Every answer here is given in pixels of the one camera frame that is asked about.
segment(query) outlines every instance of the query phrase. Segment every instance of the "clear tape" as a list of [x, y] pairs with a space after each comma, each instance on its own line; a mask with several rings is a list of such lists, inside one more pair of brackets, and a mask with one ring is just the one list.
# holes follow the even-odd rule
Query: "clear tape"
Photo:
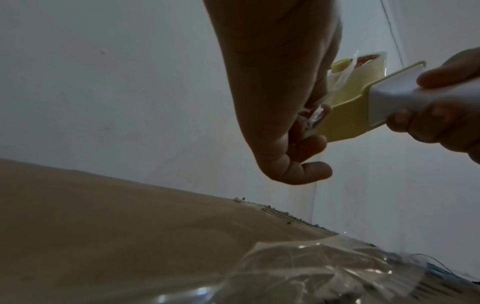
[[331, 101], [335, 97], [335, 94], [347, 83], [350, 78], [350, 75], [354, 71], [355, 66], [357, 65], [359, 52], [356, 51], [350, 61], [349, 66], [339, 73], [334, 73], [328, 76], [329, 82], [332, 82], [329, 85], [328, 93], [318, 100], [311, 110], [303, 108], [297, 116], [297, 121], [306, 129], [313, 130], [319, 122], [322, 120], [325, 114], [324, 105], [330, 105]]
[[407, 297], [427, 261], [334, 236], [259, 243], [221, 283], [156, 298], [156, 304], [385, 303]]

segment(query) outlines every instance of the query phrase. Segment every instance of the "white wall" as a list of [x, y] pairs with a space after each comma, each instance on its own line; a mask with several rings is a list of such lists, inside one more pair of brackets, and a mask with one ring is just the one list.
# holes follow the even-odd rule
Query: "white wall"
[[[384, 2], [405, 65], [438, 66], [480, 46], [478, 1]], [[343, 46], [388, 51], [389, 71], [400, 68], [380, 0], [344, 3]], [[457, 274], [480, 277], [480, 167], [466, 155], [380, 128], [331, 144], [323, 159], [334, 175], [318, 186], [315, 223], [390, 250], [429, 254]]]
[[311, 216], [315, 185], [257, 169], [200, 0], [0, 0], [0, 14], [0, 157]]

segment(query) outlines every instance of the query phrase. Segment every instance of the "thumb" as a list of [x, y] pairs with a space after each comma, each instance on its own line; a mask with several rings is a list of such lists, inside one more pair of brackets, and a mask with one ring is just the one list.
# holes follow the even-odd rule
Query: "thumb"
[[480, 71], [480, 61], [470, 57], [446, 63], [443, 66], [421, 74], [416, 82], [423, 88], [438, 88], [460, 83], [477, 76]]

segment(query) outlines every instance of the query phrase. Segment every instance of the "hand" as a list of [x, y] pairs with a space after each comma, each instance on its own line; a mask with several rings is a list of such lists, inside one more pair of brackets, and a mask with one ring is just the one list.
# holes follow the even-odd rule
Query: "hand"
[[240, 129], [262, 172], [287, 184], [332, 175], [302, 164], [325, 137], [296, 122], [327, 92], [327, 70], [341, 39], [334, 0], [204, 0], [225, 62]]
[[[437, 88], [478, 76], [480, 48], [456, 54], [441, 67], [421, 74], [417, 83]], [[440, 143], [448, 150], [467, 153], [480, 164], [480, 112], [461, 100], [437, 100], [421, 113], [400, 110], [386, 124], [392, 131], [408, 132], [418, 141]]]

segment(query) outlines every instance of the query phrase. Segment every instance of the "brown cardboard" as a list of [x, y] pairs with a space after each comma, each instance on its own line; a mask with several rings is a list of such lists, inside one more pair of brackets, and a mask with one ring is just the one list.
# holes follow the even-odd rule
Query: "brown cardboard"
[[258, 241], [333, 233], [270, 208], [0, 160], [0, 293], [225, 273]]

